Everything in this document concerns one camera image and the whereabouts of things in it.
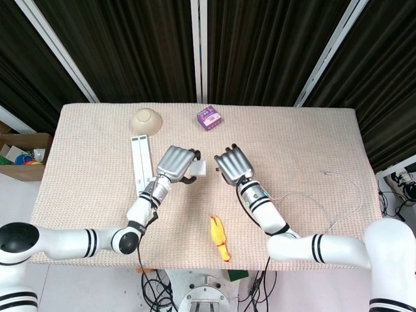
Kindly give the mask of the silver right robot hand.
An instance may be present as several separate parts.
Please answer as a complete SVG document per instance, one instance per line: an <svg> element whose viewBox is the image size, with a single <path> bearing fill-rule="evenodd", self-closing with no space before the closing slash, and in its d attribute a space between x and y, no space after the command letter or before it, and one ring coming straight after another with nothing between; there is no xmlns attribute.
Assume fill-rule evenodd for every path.
<svg viewBox="0 0 416 312"><path fill-rule="evenodd" d="M248 179L254 175L253 166L236 144L227 147L223 154L215 155L214 160L229 185L236 186L241 179Z"/></svg>

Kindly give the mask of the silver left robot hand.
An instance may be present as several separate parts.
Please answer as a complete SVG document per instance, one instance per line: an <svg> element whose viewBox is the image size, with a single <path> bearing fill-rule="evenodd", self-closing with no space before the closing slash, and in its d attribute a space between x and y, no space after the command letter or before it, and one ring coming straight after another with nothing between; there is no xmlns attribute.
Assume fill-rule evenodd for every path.
<svg viewBox="0 0 416 312"><path fill-rule="evenodd" d="M171 145L157 165L157 175L166 177L171 183L192 184L197 177L187 178L186 171L194 160L200 160L201 153L197 149L185 149Z"/></svg>

